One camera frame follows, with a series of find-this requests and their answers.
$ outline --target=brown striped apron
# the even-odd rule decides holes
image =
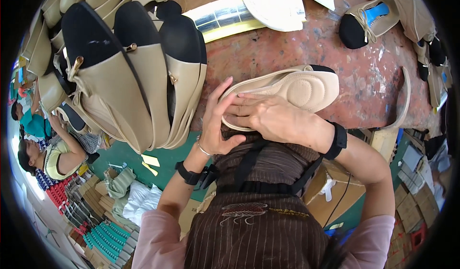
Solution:
[[[233,173],[259,136],[215,159],[218,186],[233,184]],[[262,149],[248,181],[292,184],[319,157],[292,144]],[[318,268],[328,236],[297,197],[280,194],[220,193],[195,215],[189,232],[185,268]]]

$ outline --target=black wrist strap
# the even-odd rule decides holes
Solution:
[[[179,174],[184,179],[184,182],[188,185],[196,185],[200,180],[201,174],[194,173],[193,171],[187,171],[187,169],[184,167],[183,161],[176,163],[174,169],[179,172]]]
[[[346,130],[338,123],[331,123],[326,120],[328,123],[334,125],[334,140],[332,141],[331,148],[324,154],[324,158],[333,160],[336,158],[343,148],[346,148],[347,135]]]

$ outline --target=teal shirt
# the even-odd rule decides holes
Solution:
[[[51,134],[51,125],[48,119],[44,119],[40,115],[32,115],[30,109],[26,111],[19,122],[24,125],[26,133],[35,137],[45,138],[45,131],[48,136]]]

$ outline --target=wrist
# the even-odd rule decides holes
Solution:
[[[209,161],[209,156],[203,153],[198,147],[198,142],[195,142],[189,155],[184,160],[184,167],[187,171],[193,171],[194,173],[200,173]]]
[[[296,137],[301,146],[306,146],[314,151],[325,154],[334,141],[334,125],[326,122],[316,114],[304,111],[301,117],[299,135]]]

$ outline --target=woman's left hand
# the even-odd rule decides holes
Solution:
[[[222,115],[227,107],[232,104],[236,95],[229,94],[221,102],[218,101],[219,97],[232,82],[233,77],[228,77],[209,95],[207,100],[206,111],[203,116],[203,132],[200,137],[200,146],[211,155],[225,155],[235,146],[246,140],[246,137],[241,134],[234,135],[230,139],[224,140],[220,131]]]

